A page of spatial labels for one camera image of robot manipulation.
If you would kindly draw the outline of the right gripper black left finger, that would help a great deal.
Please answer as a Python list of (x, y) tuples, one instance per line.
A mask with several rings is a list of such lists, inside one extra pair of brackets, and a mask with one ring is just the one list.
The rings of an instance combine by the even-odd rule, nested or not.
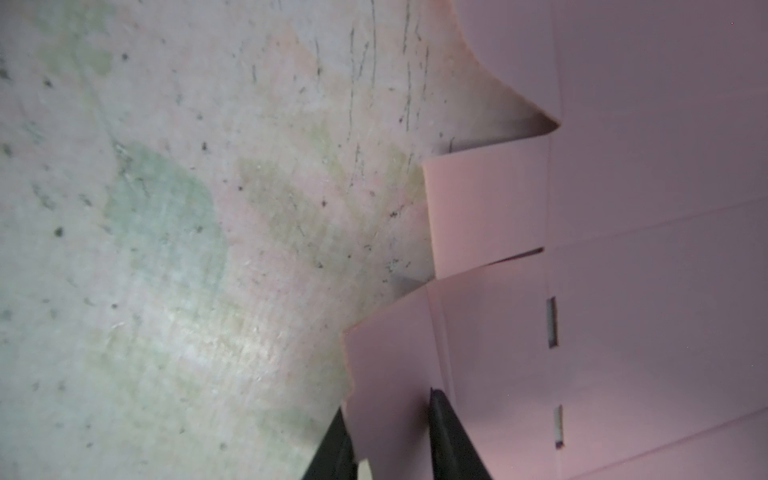
[(352, 439), (346, 428), (342, 408), (334, 415), (302, 480), (357, 480)]

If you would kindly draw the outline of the pink paper box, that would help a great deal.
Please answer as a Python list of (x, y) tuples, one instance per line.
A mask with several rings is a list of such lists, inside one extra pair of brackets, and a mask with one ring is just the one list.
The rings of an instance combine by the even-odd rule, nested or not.
[(767, 475), (767, 5), (456, 1), (556, 123), (423, 163), (436, 277), (345, 333), (377, 479), (443, 391), (497, 479)]

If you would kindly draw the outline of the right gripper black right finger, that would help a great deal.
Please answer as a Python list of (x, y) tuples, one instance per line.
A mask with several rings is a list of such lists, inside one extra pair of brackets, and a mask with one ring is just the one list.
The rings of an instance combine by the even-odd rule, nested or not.
[(491, 475), (442, 390), (430, 390), (428, 424), (435, 480), (491, 480)]

